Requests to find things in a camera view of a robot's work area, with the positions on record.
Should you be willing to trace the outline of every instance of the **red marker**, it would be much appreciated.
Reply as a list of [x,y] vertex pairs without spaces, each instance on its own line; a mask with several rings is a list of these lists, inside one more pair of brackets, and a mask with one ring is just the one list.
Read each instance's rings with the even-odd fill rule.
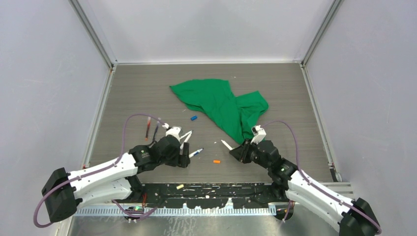
[[146,127],[145,141],[148,140],[149,128],[150,128],[150,117],[148,117],[148,126]]

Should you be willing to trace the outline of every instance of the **pen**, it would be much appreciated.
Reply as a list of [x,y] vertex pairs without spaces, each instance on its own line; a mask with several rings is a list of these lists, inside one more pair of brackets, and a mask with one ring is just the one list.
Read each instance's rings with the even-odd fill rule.
[[200,153],[203,149],[204,149],[204,148],[198,149],[197,151],[195,151],[195,152],[191,153],[190,155],[188,155],[188,157],[189,157],[189,158],[191,158],[191,157],[193,157],[193,156],[197,155],[197,154],[198,154],[198,153]]
[[179,149],[182,150],[182,148],[184,147],[184,143],[188,142],[188,140],[191,138],[191,135],[193,134],[193,131],[191,130],[191,132],[188,134],[188,136],[185,138],[184,142],[182,142],[181,146],[179,147]]
[[148,140],[149,128],[150,128],[150,117],[148,117],[148,126],[146,127],[145,141]]
[[158,132],[158,127],[159,127],[159,121],[158,121],[158,123],[156,123],[156,128],[155,128],[155,131],[154,131],[154,133],[153,133],[153,138],[152,138],[152,142],[154,142],[155,141],[155,138],[156,138],[156,133]]

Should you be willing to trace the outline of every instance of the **white bracket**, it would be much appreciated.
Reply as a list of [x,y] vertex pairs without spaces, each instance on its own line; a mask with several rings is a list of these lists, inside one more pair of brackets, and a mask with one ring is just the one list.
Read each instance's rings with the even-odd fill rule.
[[260,125],[256,125],[256,126],[252,127],[252,133],[253,133],[254,137],[253,137],[252,141],[250,142],[251,144],[260,143],[265,138],[265,136],[267,135],[265,130]]
[[[93,171],[97,171],[104,167],[110,166],[115,163],[116,159],[113,159],[108,162],[104,162],[100,165],[93,166],[84,170],[71,171],[69,178],[74,178],[75,176],[81,176]],[[84,177],[80,180],[71,182],[71,187],[75,187],[74,191],[75,199],[82,197],[88,191],[104,184],[120,178],[134,176],[138,172],[138,168],[135,166],[136,160],[132,155],[125,153],[121,157],[120,162],[113,166],[112,168],[96,173],[92,176]]]
[[[328,194],[342,200],[345,203],[352,205],[352,199],[343,197],[342,195],[335,193],[312,179],[309,175],[303,172],[306,178],[314,185],[325,190]],[[291,175],[291,180],[288,181],[289,190],[285,192],[288,199],[300,203],[326,222],[328,222],[336,231],[339,232],[339,225],[337,222],[340,222],[343,218],[342,213],[348,212],[349,207],[340,204],[340,202],[334,201],[325,194],[321,193],[311,184],[309,184],[300,174],[299,171],[296,171]]]
[[181,127],[179,127],[179,126],[173,126],[173,127],[171,127],[169,130],[167,130],[165,132],[165,136],[172,135],[176,139],[178,139],[178,141],[179,141],[180,140],[180,138],[179,138],[180,132],[181,132]]
[[113,199],[125,199],[132,194],[130,187],[129,181],[125,178],[104,183],[81,196],[83,201],[78,204],[77,209],[93,204],[105,203]]

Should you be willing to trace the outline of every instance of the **marker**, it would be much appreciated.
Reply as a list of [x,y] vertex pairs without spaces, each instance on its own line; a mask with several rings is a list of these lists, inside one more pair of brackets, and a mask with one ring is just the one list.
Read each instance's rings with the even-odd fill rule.
[[200,153],[203,149],[204,149],[204,148],[202,148],[202,149],[198,149],[197,151],[195,151],[195,152],[191,153],[190,155],[188,155],[188,157],[189,157],[189,158],[191,158],[191,157],[193,157],[193,156],[196,156],[196,155],[197,155],[198,153]]
[[233,149],[229,144],[227,144],[226,141],[224,141],[224,140],[221,140],[221,141],[224,144],[224,146],[226,146],[229,150],[232,150]]
[[155,128],[155,131],[153,133],[152,142],[155,141],[156,133],[158,132],[158,127],[159,127],[159,121],[158,121],[158,123],[156,123],[156,128]]
[[191,133],[188,134],[188,136],[185,138],[184,142],[182,142],[181,146],[179,147],[179,149],[182,150],[182,148],[184,148],[184,143],[188,142],[188,140],[191,138],[191,135],[193,134],[193,131],[191,130]]
[[148,126],[146,127],[145,141],[148,140],[149,128],[150,128],[150,117],[148,117]]

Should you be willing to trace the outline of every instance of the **blue pen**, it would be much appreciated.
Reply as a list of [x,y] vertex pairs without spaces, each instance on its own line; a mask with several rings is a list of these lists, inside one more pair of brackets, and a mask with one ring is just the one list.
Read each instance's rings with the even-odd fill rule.
[[200,153],[203,149],[204,149],[204,148],[198,149],[197,151],[195,151],[195,152],[191,153],[190,155],[188,155],[188,157],[189,157],[189,158],[191,158],[191,157],[193,157],[193,156],[197,155],[197,154],[198,154],[198,153]]

